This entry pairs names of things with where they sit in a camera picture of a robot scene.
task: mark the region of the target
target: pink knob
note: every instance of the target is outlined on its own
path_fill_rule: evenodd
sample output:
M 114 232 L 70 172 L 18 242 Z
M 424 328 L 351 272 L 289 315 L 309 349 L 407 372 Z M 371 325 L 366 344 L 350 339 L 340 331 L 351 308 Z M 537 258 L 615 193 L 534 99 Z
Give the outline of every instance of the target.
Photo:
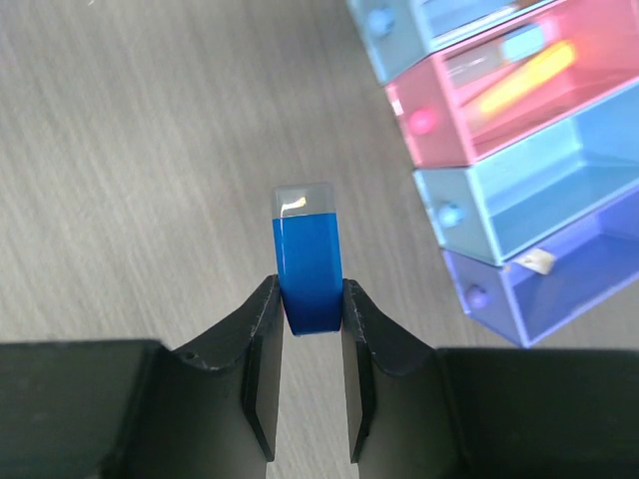
M 425 135 L 430 133 L 435 126 L 435 116 L 430 110 L 417 110 L 410 115 L 408 127 L 414 135 Z

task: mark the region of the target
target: drawer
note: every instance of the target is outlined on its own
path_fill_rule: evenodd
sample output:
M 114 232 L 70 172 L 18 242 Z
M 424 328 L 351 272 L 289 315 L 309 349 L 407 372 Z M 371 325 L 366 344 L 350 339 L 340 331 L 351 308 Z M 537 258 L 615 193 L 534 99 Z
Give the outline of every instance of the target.
M 439 244 L 502 265 L 639 184 L 639 82 L 472 167 L 413 176 Z
M 551 0 L 347 0 L 383 85 L 432 52 Z
M 475 164 L 639 78 L 637 8 L 551 3 L 402 74 L 386 93 L 414 164 Z
M 638 214 L 634 188 L 503 267 L 444 260 L 465 313 L 528 347 L 639 277 Z

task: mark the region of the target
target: plastic storage box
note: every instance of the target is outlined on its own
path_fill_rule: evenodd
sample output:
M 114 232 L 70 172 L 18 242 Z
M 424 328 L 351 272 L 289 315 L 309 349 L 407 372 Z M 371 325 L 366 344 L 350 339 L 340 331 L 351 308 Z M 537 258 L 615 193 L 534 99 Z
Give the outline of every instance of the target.
M 551 0 L 348 0 L 383 85 L 432 52 Z
M 386 92 L 414 164 L 472 165 L 635 81 L 638 5 L 550 3 L 398 77 Z
M 639 187 L 504 267 L 445 251 L 466 314 L 528 347 L 639 277 Z
M 502 265 L 639 185 L 637 112 L 639 82 L 470 168 L 415 171 L 439 244 Z

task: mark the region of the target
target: table surface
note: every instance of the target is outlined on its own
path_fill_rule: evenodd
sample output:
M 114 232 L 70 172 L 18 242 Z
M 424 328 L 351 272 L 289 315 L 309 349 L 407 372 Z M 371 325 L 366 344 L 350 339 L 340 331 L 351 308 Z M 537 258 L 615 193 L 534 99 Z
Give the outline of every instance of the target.
M 271 188 L 335 186 L 344 274 L 431 345 L 465 318 L 343 0 L 0 2 L 0 339 L 177 346 L 275 271 Z M 539 347 L 634 347 L 639 286 Z M 270 478 L 354 478 L 340 341 L 286 332 Z

